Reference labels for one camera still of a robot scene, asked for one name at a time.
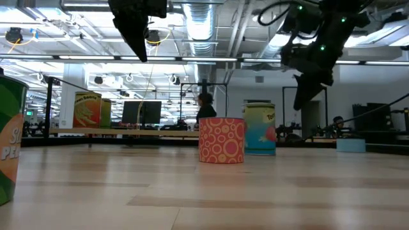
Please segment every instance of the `computer monitor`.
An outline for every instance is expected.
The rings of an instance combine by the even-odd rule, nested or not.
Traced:
[[[141,102],[125,102],[123,105],[122,123],[137,123],[138,108]],[[159,124],[162,102],[144,101],[139,113],[140,124]]]

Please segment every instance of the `green can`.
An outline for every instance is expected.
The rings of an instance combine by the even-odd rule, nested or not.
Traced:
[[[100,128],[111,127],[111,105],[112,102],[110,99],[102,99]]]
[[[0,75],[0,205],[13,199],[28,86]]]

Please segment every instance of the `wooden floor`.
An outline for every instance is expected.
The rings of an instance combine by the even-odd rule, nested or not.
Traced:
[[[195,148],[24,148],[0,229],[409,229],[409,158],[281,148],[214,165]]]

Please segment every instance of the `person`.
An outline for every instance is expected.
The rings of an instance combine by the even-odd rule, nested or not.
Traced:
[[[197,102],[200,106],[199,112],[196,116],[196,124],[199,124],[200,118],[214,118],[217,113],[212,106],[213,96],[209,93],[201,93],[197,97]]]
[[[332,136],[334,138],[342,138],[351,136],[350,133],[345,133],[345,131],[350,132],[350,128],[344,128],[344,118],[341,116],[336,116],[332,120],[334,122],[334,133]]]

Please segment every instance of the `pink patterned can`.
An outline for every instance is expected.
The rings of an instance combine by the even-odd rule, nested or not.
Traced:
[[[244,119],[201,118],[199,121],[199,161],[237,164],[244,161]]]

